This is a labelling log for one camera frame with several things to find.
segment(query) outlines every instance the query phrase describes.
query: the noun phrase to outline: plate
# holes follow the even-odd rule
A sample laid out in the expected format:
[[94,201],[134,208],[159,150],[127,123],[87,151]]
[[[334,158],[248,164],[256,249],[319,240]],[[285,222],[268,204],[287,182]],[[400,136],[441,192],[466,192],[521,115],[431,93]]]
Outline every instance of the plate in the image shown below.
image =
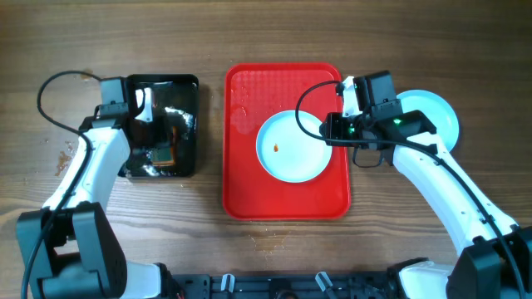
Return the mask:
[[397,98],[401,99],[403,112],[423,112],[436,126],[446,148],[452,150],[455,147],[460,134],[458,117],[451,105],[441,96],[430,91],[412,90],[400,93]]
[[[302,125],[319,135],[322,122],[314,115],[299,111]],[[302,183],[322,173],[327,167],[332,147],[299,129],[294,110],[273,115],[257,134],[257,157],[274,178],[289,183]]]

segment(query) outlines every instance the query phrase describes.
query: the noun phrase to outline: red plastic tray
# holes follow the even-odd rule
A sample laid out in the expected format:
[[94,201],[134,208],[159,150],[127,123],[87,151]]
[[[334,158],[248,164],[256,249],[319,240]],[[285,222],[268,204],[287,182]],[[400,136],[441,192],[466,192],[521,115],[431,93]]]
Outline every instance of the red plastic tray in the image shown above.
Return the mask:
[[[239,220],[339,218],[351,204],[347,149],[335,147],[327,168],[316,178],[292,184],[271,176],[260,164],[255,143],[272,115],[294,110],[310,86],[341,80],[327,63],[239,64],[225,77],[223,204]],[[341,111],[334,86],[309,94],[302,110],[325,120]]]

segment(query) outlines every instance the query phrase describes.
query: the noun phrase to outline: tray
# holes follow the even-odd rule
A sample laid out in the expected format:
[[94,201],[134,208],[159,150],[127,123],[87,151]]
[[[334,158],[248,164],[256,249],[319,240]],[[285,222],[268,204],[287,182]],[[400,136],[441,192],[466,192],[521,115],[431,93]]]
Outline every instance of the tray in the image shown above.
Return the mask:
[[[225,77],[224,209],[239,220],[310,220],[340,218],[351,204],[347,149],[335,147],[325,170],[303,183],[271,176],[255,150],[257,133],[272,115],[293,110],[310,86],[341,80],[327,63],[238,64]],[[324,120],[341,111],[334,86],[309,94],[302,110]]]

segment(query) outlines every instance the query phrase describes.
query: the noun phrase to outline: wooden table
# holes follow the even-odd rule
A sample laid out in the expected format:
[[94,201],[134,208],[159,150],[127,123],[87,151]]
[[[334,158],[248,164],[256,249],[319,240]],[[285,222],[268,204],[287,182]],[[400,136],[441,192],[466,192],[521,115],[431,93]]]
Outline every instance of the wooden table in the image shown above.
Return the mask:
[[[0,297],[17,297],[22,212],[60,183],[76,136],[36,109],[58,71],[99,76],[193,73],[199,156],[191,179],[118,179],[107,216],[128,259],[173,273],[315,273],[385,269],[412,257],[453,263],[446,230],[394,168],[351,167],[352,207],[338,221],[239,222],[221,206],[224,75],[245,61],[327,61],[344,75],[388,69],[398,92],[434,91],[454,107],[453,155],[522,226],[532,224],[532,6],[526,1],[138,1],[0,5]],[[44,95],[78,126],[97,84],[62,78]]]

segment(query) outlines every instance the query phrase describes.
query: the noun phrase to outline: wire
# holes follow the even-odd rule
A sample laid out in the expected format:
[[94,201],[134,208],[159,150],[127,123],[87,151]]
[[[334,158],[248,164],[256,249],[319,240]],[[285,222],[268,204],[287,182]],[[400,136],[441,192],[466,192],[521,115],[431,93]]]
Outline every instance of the wire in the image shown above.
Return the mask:
[[50,78],[48,78],[46,81],[44,81],[44,83],[42,83],[41,88],[39,88],[39,92],[37,93],[37,109],[39,110],[39,113],[42,115],[42,117],[44,117],[46,120],[50,121],[54,125],[62,128],[64,130],[67,130],[69,132],[72,132],[72,133],[74,133],[76,135],[79,135],[85,141],[85,144],[86,144],[85,157],[83,158],[83,161],[81,162],[81,166],[77,170],[76,175],[74,176],[74,179],[72,179],[72,182],[68,186],[68,189],[66,189],[66,192],[63,195],[63,198],[57,204],[56,209],[53,210],[52,214],[50,215],[50,217],[48,218],[48,220],[44,224],[44,227],[42,227],[41,233],[39,233],[39,236],[38,236],[37,240],[35,241],[35,245],[33,246],[33,250],[32,250],[32,252],[30,254],[30,257],[28,258],[28,260],[26,262],[26,270],[24,271],[24,277],[22,279],[22,289],[21,289],[21,295],[20,295],[20,297],[22,299],[26,299],[27,298],[27,286],[28,286],[29,281],[30,281],[30,274],[32,273],[33,263],[35,262],[35,258],[37,256],[37,252],[39,250],[39,247],[41,246],[42,240],[44,240],[45,238],[48,237],[48,234],[50,233],[50,228],[53,225],[53,220],[61,212],[62,207],[68,202],[68,199],[72,196],[72,191],[77,186],[77,183],[78,183],[81,175],[85,171],[85,168],[86,168],[86,166],[87,166],[87,164],[89,162],[89,159],[91,158],[91,153],[92,153],[91,141],[84,134],[82,134],[79,130],[73,129],[73,128],[67,126],[67,125],[64,125],[64,124],[62,124],[62,123],[60,123],[58,121],[55,121],[52,117],[48,116],[46,114],[46,112],[44,112],[44,110],[41,107],[42,93],[44,92],[44,89],[47,87],[47,85],[50,82],[52,82],[54,79],[56,79],[56,78],[58,78],[60,76],[71,75],[71,74],[89,76],[89,77],[91,77],[93,79],[101,81],[101,78],[99,76],[95,76],[95,75],[92,75],[91,73],[87,73],[87,72],[84,72],[84,71],[62,71],[62,72],[59,72],[56,75],[53,75]]
[[510,267],[512,268],[512,272],[514,273],[515,282],[517,283],[517,288],[518,288],[518,291],[519,291],[519,294],[520,294],[520,298],[521,299],[525,299],[526,298],[525,286],[523,285],[523,280],[521,279],[521,274],[520,274],[519,268],[517,267],[517,262],[515,261],[514,255],[510,251],[510,248],[508,247],[508,244],[506,243],[502,233],[500,232],[499,228],[495,224],[495,220],[493,219],[493,217],[490,214],[488,214],[488,212],[485,210],[485,208],[482,205],[482,203],[480,202],[480,200],[476,197],[476,195],[473,193],[473,191],[467,185],[467,183],[464,181],[464,179],[451,166],[449,166],[445,162],[445,160],[443,160],[442,158],[439,158],[435,154],[432,154],[432,153],[424,150],[423,148],[415,146],[415,144],[410,144],[410,143],[405,143],[405,142],[400,142],[400,141],[393,141],[393,140],[334,140],[334,139],[325,138],[325,137],[322,137],[322,136],[319,136],[319,135],[315,135],[315,134],[309,132],[308,130],[306,130],[303,127],[303,125],[301,124],[301,121],[299,120],[299,108],[301,106],[301,103],[303,102],[303,99],[305,98],[305,96],[307,96],[309,93],[311,93],[312,91],[316,90],[317,88],[322,87],[322,86],[331,85],[331,84],[341,84],[341,82],[333,80],[333,81],[325,81],[325,82],[322,82],[322,83],[318,83],[315,86],[312,86],[312,87],[308,88],[299,97],[298,103],[296,104],[296,110],[295,110],[296,122],[298,123],[299,129],[301,129],[303,131],[303,133],[305,133],[306,135],[309,135],[310,137],[313,137],[313,138],[315,138],[317,140],[322,140],[322,141],[325,141],[325,142],[335,142],[335,143],[340,143],[340,144],[345,144],[345,145],[371,144],[371,143],[373,143],[373,144],[382,144],[382,145],[400,145],[400,146],[404,146],[404,147],[407,147],[407,148],[410,148],[410,149],[413,149],[413,150],[417,150],[417,151],[419,151],[419,152],[421,152],[423,154],[426,154],[431,159],[435,160],[436,161],[436,165],[441,165],[444,169],[446,169],[456,179],[456,181],[458,181],[458,184],[460,184],[462,186],[462,188],[465,190],[465,192],[471,197],[471,200],[473,200],[473,202],[475,203],[476,207],[479,209],[480,213],[484,217],[485,221],[490,225],[491,229],[493,230],[493,232],[497,236],[497,239],[499,240],[500,245],[503,248],[503,251],[504,251],[504,253],[506,255],[506,260],[510,263]]

